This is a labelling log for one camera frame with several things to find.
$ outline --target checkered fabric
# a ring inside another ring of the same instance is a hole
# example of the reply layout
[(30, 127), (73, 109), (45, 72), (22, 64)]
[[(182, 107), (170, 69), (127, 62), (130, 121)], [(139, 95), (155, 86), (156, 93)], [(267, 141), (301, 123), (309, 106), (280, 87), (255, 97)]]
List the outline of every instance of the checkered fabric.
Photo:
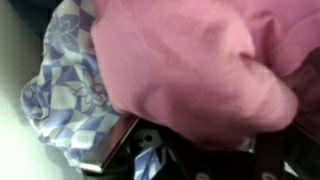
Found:
[(22, 90), (22, 109), (46, 145), (78, 166), (119, 120), (102, 84), (90, 37), (90, 0), (64, 0), (44, 39), (40, 73)]

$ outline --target pink cloth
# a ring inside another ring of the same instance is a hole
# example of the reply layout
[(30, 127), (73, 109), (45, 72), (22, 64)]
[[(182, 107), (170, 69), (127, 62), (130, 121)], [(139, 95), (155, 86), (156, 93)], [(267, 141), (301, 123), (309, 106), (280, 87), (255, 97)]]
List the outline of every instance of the pink cloth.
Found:
[(216, 149), (289, 125), (299, 104), (291, 88), (302, 110), (320, 109), (319, 66), (297, 73), (320, 45), (319, 0), (94, 4), (92, 37), (119, 112)]

